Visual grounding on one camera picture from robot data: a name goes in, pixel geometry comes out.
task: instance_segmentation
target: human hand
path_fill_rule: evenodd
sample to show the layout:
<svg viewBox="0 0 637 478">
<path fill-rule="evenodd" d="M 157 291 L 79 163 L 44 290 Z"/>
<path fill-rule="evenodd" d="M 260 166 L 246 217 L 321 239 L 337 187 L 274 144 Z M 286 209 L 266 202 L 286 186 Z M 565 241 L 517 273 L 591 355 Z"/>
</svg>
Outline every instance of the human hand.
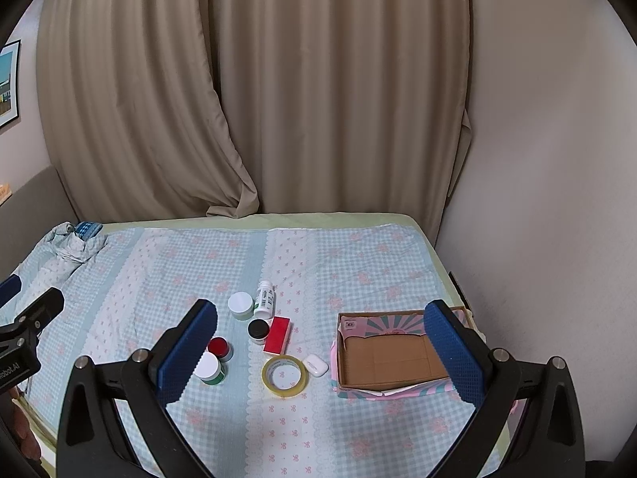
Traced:
<svg viewBox="0 0 637 478">
<path fill-rule="evenodd" d="M 17 388 L 9 390 L 9 395 L 12 399 L 18 400 L 20 398 Z M 31 431 L 29 420 L 17 404 L 14 404 L 14 425 L 9 426 L 9 429 L 17 437 L 20 443 L 20 450 L 26 458 L 39 460 L 42 457 L 42 450 L 37 443 L 36 436 Z"/>
</svg>

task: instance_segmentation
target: bedspread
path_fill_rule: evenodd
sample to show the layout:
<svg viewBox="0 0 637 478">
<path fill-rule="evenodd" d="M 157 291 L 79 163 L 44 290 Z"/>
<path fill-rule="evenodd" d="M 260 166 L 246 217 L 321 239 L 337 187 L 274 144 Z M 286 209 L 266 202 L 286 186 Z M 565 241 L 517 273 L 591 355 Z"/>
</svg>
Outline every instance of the bedspread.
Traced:
<svg viewBox="0 0 637 478">
<path fill-rule="evenodd" d="M 84 244 L 65 237 L 64 225 L 56 231 L 17 269 L 23 291 L 0 310 L 12 319 L 45 285 L 64 293 L 64 311 L 41 335 L 42 370 L 27 390 L 52 428 L 75 358 L 108 362 L 149 348 L 198 298 L 217 305 L 217 334 L 233 344 L 234 357 L 221 384 L 191 378 L 168 411 L 215 476 L 426 476 L 473 413 L 455 391 L 387 402 L 339 398 L 329 375 L 310 378 L 296 397 L 278 398 L 260 380 L 266 358 L 248 341 L 248 322 L 232 318 L 225 305 L 232 293 L 254 294 L 260 279 L 271 280 L 276 314 L 292 321 L 287 353 L 329 361 L 340 311 L 448 302 L 412 227 L 131 228 Z M 160 476 L 127 405 L 119 407 L 142 464 Z M 484 472 L 498 463 L 494 451 Z"/>
</svg>

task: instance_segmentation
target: white bottle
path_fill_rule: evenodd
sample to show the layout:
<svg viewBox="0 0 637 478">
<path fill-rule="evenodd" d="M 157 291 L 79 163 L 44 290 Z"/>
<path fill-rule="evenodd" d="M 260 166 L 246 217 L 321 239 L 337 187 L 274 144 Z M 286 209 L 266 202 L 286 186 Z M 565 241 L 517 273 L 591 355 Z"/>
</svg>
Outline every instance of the white bottle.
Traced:
<svg viewBox="0 0 637 478">
<path fill-rule="evenodd" d="M 275 311 L 275 287 L 269 280 L 259 282 L 254 318 L 269 320 Z"/>
</svg>

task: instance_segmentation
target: metal screw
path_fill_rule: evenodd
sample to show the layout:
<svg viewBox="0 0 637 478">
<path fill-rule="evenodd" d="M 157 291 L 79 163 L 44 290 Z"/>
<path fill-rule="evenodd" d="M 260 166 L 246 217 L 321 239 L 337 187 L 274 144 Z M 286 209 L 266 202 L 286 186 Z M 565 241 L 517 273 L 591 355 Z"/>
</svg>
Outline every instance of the metal screw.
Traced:
<svg viewBox="0 0 637 478">
<path fill-rule="evenodd" d="M 558 370 L 562 370 L 566 367 L 566 361 L 559 356 L 555 356 L 551 359 L 551 363 L 553 363 L 553 366 Z"/>
<path fill-rule="evenodd" d="M 146 361 L 146 358 L 148 356 L 149 356 L 149 351 L 147 351 L 146 349 L 137 349 L 135 352 L 133 352 L 131 359 L 135 363 L 141 363 L 142 361 Z"/>
<path fill-rule="evenodd" d="M 504 363 L 509 360 L 509 353 L 504 349 L 496 349 L 493 351 L 493 357 L 496 358 L 496 361 Z"/>
<path fill-rule="evenodd" d="M 80 356 L 75 360 L 75 368 L 84 368 L 88 365 L 88 356 Z"/>
</svg>

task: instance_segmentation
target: black lid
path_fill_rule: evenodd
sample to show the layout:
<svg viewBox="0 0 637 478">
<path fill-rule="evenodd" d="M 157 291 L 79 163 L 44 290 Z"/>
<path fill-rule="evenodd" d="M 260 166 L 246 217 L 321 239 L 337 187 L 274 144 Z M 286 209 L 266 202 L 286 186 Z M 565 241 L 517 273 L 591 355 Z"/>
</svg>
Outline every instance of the black lid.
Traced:
<svg viewBox="0 0 637 478">
<path fill-rule="evenodd" d="M 253 320 L 248 325 L 248 334 L 255 340 L 262 340 L 270 333 L 270 326 L 265 320 Z"/>
</svg>

